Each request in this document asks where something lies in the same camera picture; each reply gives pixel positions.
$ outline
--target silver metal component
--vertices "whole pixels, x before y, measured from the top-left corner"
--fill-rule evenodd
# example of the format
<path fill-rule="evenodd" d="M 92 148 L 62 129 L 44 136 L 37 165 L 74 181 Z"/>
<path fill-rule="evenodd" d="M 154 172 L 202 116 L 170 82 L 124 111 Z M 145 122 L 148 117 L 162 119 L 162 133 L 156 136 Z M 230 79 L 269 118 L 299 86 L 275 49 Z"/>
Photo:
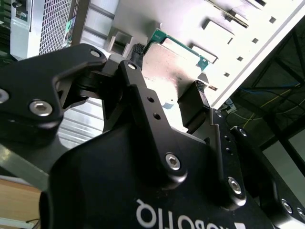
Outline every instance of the silver metal component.
<path fill-rule="evenodd" d="M 230 188 L 231 188 L 236 194 L 241 194 L 241 193 L 242 193 L 242 189 L 241 189 L 239 183 L 238 183 L 233 177 L 229 177 L 228 183 L 229 183 Z"/>
<path fill-rule="evenodd" d="M 216 110 L 215 113 L 216 113 L 216 114 L 218 115 L 218 117 L 220 117 L 220 118 L 223 116 L 223 115 L 221 114 L 221 112 L 218 111 L 218 110 Z"/>
<path fill-rule="evenodd" d="M 146 85 L 162 103 L 177 101 L 201 73 L 200 67 L 159 43 L 151 43 L 143 57 Z"/>
<path fill-rule="evenodd" d="M 49 116 L 52 113 L 53 108 L 46 101 L 38 100 L 31 102 L 30 111 L 38 116 Z"/>
<path fill-rule="evenodd" d="M 137 69 L 136 66 L 134 66 L 132 63 L 129 63 L 128 67 L 130 67 L 131 69 L 134 69 L 134 70 Z"/>
<path fill-rule="evenodd" d="M 10 98 L 9 94 L 0 88 L 0 104 L 4 103 Z"/>
<path fill-rule="evenodd" d="M 165 156 L 166 162 L 172 170 L 180 169 L 180 161 L 174 154 L 167 154 Z"/>
<path fill-rule="evenodd" d="M 96 57 L 101 56 L 101 54 L 99 52 L 95 51 L 95 50 L 92 50 L 90 53 L 91 53 L 91 55 L 96 56 Z"/>
<path fill-rule="evenodd" d="M 46 190 L 48 187 L 49 175 L 47 173 L 1 144 L 0 167 L 24 179 L 41 191 Z"/>
<path fill-rule="evenodd" d="M 284 199 L 281 200 L 282 205 L 284 206 L 285 210 L 289 213 L 292 214 L 292 208 L 290 207 L 290 205 L 288 204 L 288 202 Z"/>
<path fill-rule="evenodd" d="M 240 132 L 243 136 L 247 137 L 247 133 L 246 133 L 242 128 L 239 129 L 239 132 Z"/>
<path fill-rule="evenodd" d="M 300 208 L 297 208 L 297 212 L 299 213 L 300 217 L 305 221 L 305 213 Z"/>

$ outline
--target black cable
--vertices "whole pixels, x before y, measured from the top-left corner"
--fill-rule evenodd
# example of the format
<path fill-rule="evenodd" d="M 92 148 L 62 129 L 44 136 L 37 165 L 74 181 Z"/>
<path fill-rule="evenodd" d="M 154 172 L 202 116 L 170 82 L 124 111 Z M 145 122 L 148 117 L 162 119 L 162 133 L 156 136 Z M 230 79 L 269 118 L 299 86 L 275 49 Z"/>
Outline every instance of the black cable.
<path fill-rule="evenodd" d="M 40 228 L 40 219 L 31 219 L 31 220 L 28 220 L 28 221 L 25 221 L 26 223 L 30 223 L 30 222 L 33 222 L 33 221 L 36 221 L 38 220 L 38 222 L 32 227 L 32 229 L 38 229 Z"/>
<path fill-rule="evenodd" d="M 30 222 L 37 221 L 37 220 L 40 220 L 40 219 L 31 219 L 31 220 L 28 220 L 28 221 L 25 221 L 25 222 L 30 223 Z"/>

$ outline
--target mounting hole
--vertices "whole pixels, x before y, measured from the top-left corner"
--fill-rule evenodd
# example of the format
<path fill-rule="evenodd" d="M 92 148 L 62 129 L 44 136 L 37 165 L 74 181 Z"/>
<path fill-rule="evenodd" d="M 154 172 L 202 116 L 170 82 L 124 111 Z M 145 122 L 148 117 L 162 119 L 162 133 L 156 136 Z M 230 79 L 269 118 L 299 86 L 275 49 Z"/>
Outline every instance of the mounting hole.
<path fill-rule="evenodd" d="M 227 140 L 228 142 L 231 142 L 231 139 L 230 139 L 227 135 L 225 135 L 224 138 L 225 138 L 225 140 Z"/>
<path fill-rule="evenodd" d="M 151 97 L 147 97 L 148 101 L 151 102 L 151 103 L 154 103 L 154 99 L 151 98 Z"/>
<path fill-rule="evenodd" d="M 128 67 L 130 67 L 131 69 L 136 70 L 137 66 L 135 66 L 133 63 L 128 63 Z"/>
<path fill-rule="evenodd" d="M 90 53 L 91 53 L 91 55 L 93 55 L 95 57 L 100 57 L 101 56 L 101 54 L 96 50 L 91 50 Z"/>
<path fill-rule="evenodd" d="M 276 21 L 276 19 L 274 17 L 271 17 L 270 20 L 269 20 L 269 22 L 272 23 L 272 24 L 275 23 L 275 21 Z"/>
<path fill-rule="evenodd" d="M 257 39 L 257 38 L 254 38 L 254 39 L 252 40 L 252 42 L 253 42 L 254 44 L 258 43 L 258 39 Z"/>
<path fill-rule="evenodd" d="M 153 113 L 153 116 L 154 116 L 155 119 L 158 119 L 158 120 L 161 119 L 160 115 L 158 115 L 157 113 Z"/>
<path fill-rule="evenodd" d="M 227 147 L 225 150 L 226 150 L 229 154 L 233 155 L 233 153 L 232 153 L 232 151 L 231 151 L 230 148 Z"/>

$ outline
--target blue cable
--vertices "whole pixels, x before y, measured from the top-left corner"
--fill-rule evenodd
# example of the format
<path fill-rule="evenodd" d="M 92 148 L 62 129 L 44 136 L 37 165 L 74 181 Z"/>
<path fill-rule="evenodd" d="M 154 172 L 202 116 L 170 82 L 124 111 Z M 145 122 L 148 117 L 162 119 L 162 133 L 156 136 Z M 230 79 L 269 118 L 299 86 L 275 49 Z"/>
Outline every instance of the blue cable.
<path fill-rule="evenodd" d="M 295 85 L 297 85 L 297 84 L 299 84 L 299 83 L 284 84 L 284 85 L 282 85 L 282 86 L 280 86 L 280 87 L 291 87 L 291 86 L 295 86 Z M 262 94 L 262 93 L 264 93 L 264 92 L 249 91 L 249 90 L 244 89 L 244 88 L 242 88 L 242 87 L 241 87 L 240 89 L 242 89 L 242 90 L 245 91 L 245 92 L 251 93 L 251 94 Z"/>

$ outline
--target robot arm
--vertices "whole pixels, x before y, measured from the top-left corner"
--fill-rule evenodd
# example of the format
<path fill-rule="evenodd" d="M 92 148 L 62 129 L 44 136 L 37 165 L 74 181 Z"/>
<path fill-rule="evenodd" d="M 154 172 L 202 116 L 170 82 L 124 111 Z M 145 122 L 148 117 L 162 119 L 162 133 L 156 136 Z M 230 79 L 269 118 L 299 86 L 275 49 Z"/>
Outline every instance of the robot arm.
<path fill-rule="evenodd" d="M 140 66 L 92 46 L 0 72 L 0 166 L 42 190 L 42 229 L 305 228 L 301 203 L 200 82 L 178 103 L 204 141 L 170 127 Z M 107 131 L 67 150 L 56 136 L 63 112 L 88 97 L 103 100 Z"/>

